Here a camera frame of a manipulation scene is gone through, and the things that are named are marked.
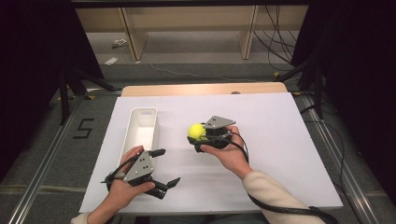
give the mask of white container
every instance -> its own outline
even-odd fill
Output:
[[[133,147],[143,146],[145,150],[158,149],[159,131],[156,108],[133,109],[129,117],[120,161],[122,156]]]

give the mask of hand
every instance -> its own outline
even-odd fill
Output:
[[[142,146],[132,148],[122,157],[121,163],[127,161],[128,159],[132,158],[137,153],[140,153],[142,151]],[[129,171],[129,169],[131,169],[131,166],[131,163],[125,165],[124,167],[122,167],[120,172],[125,173]],[[139,186],[133,187],[122,180],[115,179],[111,184],[110,192],[107,194],[105,199],[95,210],[93,210],[93,212],[88,215],[88,223],[106,223],[118,211],[131,203],[134,197],[150,189],[153,189],[154,187],[155,185],[152,182],[146,182]]]
[[[231,133],[239,134],[239,130],[236,126],[227,126],[226,128]],[[237,134],[232,135],[231,141],[235,142],[241,147],[244,147],[242,138]],[[241,149],[232,144],[229,144],[223,149],[201,145],[201,150],[216,156],[226,169],[236,174],[240,179],[243,179],[245,175],[252,171],[245,159],[244,153],[241,151]]]

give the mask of tennis ball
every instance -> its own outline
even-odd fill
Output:
[[[205,138],[206,130],[204,125],[201,123],[192,124],[188,131],[188,137],[193,138],[197,141],[206,140]]]

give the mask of white tabletop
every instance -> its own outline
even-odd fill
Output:
[[[236,121],[250,165],[279,180],[303,203],[320,208],[342,203],[289,93],[203,96],[120,97],[80,212],[92,211],[107,195],[100,182],[118,166],[131,111],[155,107],[160,126],[154,179],[167,183],[181,177],[163,200],[140,195],[121,210],[134,215],[244,213],[259,211],[241,181],[211,155],[196,153],[187,141],[193,123],[217,115]]]

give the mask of sleeve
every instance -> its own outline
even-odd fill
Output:
[[[248,194],[262,203],[289,208],[308,208],[295,198],[282,184],[264,172],[250,172],[243,178],[242,184]],[[324,224],[319,217],[280,214],[264,209],[262,209],[262,213],[270,223],[274,224]]]
[[[72,220],[70,221],[70,224],[88,224],[88,215],[90,213],[82,213],[79,214],[78,217],[73,217]]]

